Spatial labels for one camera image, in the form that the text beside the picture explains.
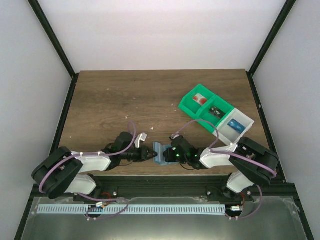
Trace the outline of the blue card holder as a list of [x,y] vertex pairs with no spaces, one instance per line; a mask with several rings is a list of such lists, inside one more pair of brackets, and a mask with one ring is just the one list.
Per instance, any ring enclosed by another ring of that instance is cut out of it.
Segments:
[[164,158],[164,151],[167,148],[172,148],[172,146],[169,145],[162,145],[159,142],[153,143],[153,150],[157,153],[157,156],[153,159],[154,163],[161,165],[161,166],[168,166],[168,165],[177,165],[179,162],[165,162]]

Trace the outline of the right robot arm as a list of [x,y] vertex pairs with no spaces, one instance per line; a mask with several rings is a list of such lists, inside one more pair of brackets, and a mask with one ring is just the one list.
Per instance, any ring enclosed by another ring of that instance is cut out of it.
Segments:
[[159,156],[166,164],[188,165],[192,170],[235,167],[237,171],[231,173],[225,186],[217,190],[228,199],[242,194],[243,190],[253,185],[268,186],[277,177],[279,163],[276,153],[247,137],[224,147],[196,148],[178,135],[171,139],[171,145],[159,152]]

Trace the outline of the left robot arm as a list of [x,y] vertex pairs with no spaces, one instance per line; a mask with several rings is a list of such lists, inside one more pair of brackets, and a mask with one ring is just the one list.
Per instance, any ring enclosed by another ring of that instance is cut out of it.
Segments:
[[97,152],[76,152],[67,147],[57,148],[32,172],[39,192],[49,199],[63,194],[91,195],[98,187],[90,172],[106,172],[120,166],[123,160],[142,163],[158,156],[150,147],[143,145],[147,134],[121,132],[114,142]]

